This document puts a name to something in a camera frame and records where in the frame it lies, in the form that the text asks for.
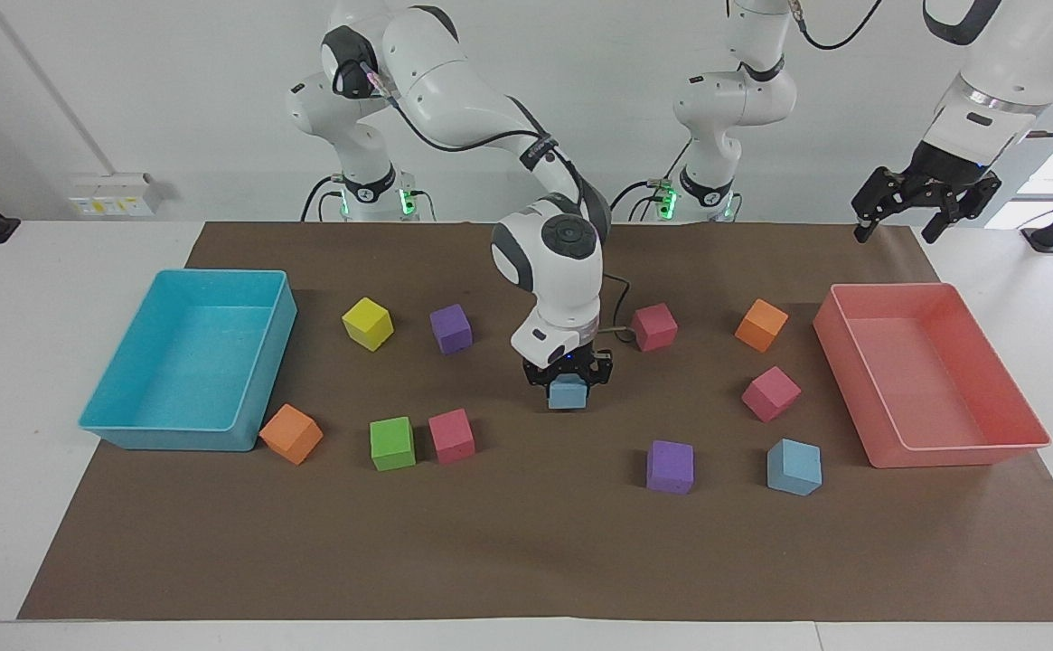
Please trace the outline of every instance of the light blue cube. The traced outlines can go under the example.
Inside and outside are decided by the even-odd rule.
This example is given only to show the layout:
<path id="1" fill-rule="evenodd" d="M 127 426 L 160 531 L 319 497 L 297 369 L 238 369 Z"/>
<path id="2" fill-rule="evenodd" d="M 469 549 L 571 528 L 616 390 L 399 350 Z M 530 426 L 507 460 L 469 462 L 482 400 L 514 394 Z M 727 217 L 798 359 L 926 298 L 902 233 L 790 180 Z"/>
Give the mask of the light blue cube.
<path id="1" fill-rule="evenodd" d="M 823 467 L 815 446 L 782 439 L 767 453 L 767 486 L 792 495 L 810 495 L 823 486 Z"/>
<path id="2" fill-rule="evenodd" d="M 567 411 L 567 409 L 587 409 L 587 396 L 590 388 L 587 380 L 574 373 L 559 375 L 551 382 L 551 409 Z"/>

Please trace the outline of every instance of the yellow cube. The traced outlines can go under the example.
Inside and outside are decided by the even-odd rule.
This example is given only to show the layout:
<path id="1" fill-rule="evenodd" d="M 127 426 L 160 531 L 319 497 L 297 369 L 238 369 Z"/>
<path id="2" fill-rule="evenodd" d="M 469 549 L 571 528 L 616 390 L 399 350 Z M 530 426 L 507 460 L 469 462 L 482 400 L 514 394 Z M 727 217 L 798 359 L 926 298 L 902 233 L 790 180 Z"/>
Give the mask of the yellow cube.
<path id="1" fill-rule="evenodd" d="M 357 304 L 341 317 L 341 322 L 344 322 L 349 337 L 370 352 L 377 351 L 393 335 L 390 310 L 381 308 L 367 297 L 357 301 Z"/>

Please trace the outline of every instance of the cube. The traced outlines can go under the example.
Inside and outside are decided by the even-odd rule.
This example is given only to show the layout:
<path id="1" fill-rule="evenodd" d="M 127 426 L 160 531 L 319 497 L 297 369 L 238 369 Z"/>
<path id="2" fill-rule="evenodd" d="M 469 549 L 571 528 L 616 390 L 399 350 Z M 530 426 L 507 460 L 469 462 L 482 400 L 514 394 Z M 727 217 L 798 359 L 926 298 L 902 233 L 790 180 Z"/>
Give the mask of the cube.
<path id="1" fill-rule="evenodd" d="M 551 392 L 547 397 L 554 411 L 569 411 L 587 409 L 589 395 L 587 379 L 579 378 L 575 373 L 564 373 L 551 382 Z"/>
<path id="2" fill-rule="evenodd" d="M 788 313 L 764 300 L 756 300 L 736 330 L 736 337 L 758 352 L 767 352 L 787 321 Z"/>
<path id="3" fill-rule="evenodd" d="M 370 423 L 370 456 L 377 470 L 410 469 L 418 465 L 414 455 L 414 428 L 410 418 L 391 418 Z"/>
<path id="4" fill-rule="evenodd" d="M 349 337 L 370 352 L 376 352 L 393 335 L 393 319 L 389 310 L 367 297 L 357 301 L 341 317 L 341 322 L 344 322 Z"/>
<path id="5" fill-rule="evenodd" d="M 300 466 L 321 441 L 321 430 L 311 417 L 285 405 L 265 423 L 261 440 L 292 465 Z"/>
<path id="6" fill-rule="evenodd" d="M 789 378 L 781 368 L 775 367 L 747 387 L 743 403 L 758 419 L 770 423 L 794 405 L 801 393 L 799 384 Z"/>
<path id="7" fill-rule="evenodd" d="M 654 441 L 647 454 L 647 488 L 687 495 L 695 486 L 695 449 L 681 442 Z"/>
<path id="8" fill-rule="evenodd" d="M 431 418 L 431 436 L 438 462 L 444 465 L 474 456 L 474 432 L 469 428 L 464 409 Z"/>
<path id="9" fill-rule="evenodd" d="M 630 329 L 634 330 L 638 350 L 642 352 L 670 347 L 679 333 L 679 324 L 665 302 L 637 310 L 630 320 Z"/>
<path id="10" fill-rule="evenodd" d="M 442 354 L 455 354 L 474 346 L 474 333 L 460 304 L 437 310 L 431 314 L 431 329 Z"/>
<path id="11" fill-rule="evenodd" d="M 812 494 L 823 486 L 819 449 L 782 439 L 767 453 L 767 486 L 792 495 Z"/>

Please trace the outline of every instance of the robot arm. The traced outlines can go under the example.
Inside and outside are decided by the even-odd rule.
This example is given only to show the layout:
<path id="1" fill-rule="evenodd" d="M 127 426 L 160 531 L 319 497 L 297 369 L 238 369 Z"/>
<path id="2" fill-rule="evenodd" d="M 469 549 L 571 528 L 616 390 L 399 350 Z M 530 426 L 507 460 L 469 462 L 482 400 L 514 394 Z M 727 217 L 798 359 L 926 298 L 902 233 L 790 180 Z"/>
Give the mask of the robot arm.
<path id="1" fill-rule="evenodd" d="M 679 91 L 675 117 L 692 137 L 687 163 L 675 178 L 680 212 L 720 219 L 742 155 L 739 141 L 728 136 L 730 129 L 773 124 L 795 108 L 795 80 L 782 70 L 790 22 L 788 0 L 734 1 L 728 41 L 739 70 L 697 75 Z"/>
<path id="2" fill-rule="evenodd" d="M 979 217 L 1000 189 L 992 165 L 1053 102 L 1053 1 L 923 0 L 922 8 L 932 34 L 969 46 L 968 61 L 908 169 L 881 166 L 852 199 L 860 242 L 911 208 L 939 210 L 923 230 L 929 242 Z"/>
<path id="3" fill-rule="evenodd" d="M 312 74 L 285 99 L 297 129 L 337 151 L 344 201 L 352 219 L 399 219 L 408 215 L 401 170 L 390 160 L 385 138 L 360 120 L 386 107 L 383 99 L 353 100 L 331 91 L 324 74 Z"/>
<path id="4" fill-rule="evenodd" d="M 537 297 L 511 346 L 525 360 L 532 383 L 548 387 L 559 372 L 579 374 L 589 384 L 605 382 L 610 354 L 596 354 L 593 339 L 609 203 L 525 106 L 474 71 L 446 14 L 411 7 L 385 17 L 384 3 L 366 4 L 342 3 L 331 21 L 323 60 L 333 87 L 344 98 L 380 95 L 437 150 L 493 145 L 514 154 L 537 178 L 548 195 L 494 230 L 498 271 Z M 365 18 L 347 22 L 353 16 Z"/>

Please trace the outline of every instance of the pink tray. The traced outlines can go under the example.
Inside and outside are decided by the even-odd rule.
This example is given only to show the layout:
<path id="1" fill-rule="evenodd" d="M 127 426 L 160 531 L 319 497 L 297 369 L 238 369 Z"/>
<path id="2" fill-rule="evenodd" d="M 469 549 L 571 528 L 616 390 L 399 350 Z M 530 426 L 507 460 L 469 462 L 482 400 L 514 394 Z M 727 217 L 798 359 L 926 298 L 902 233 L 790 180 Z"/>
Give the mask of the pink tray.
<path id="1" fill-rule="evenodd" d="M 1052 442 L 952 284 L 835 284 L 815 331 L 877 469 L 987 466 Z"/>

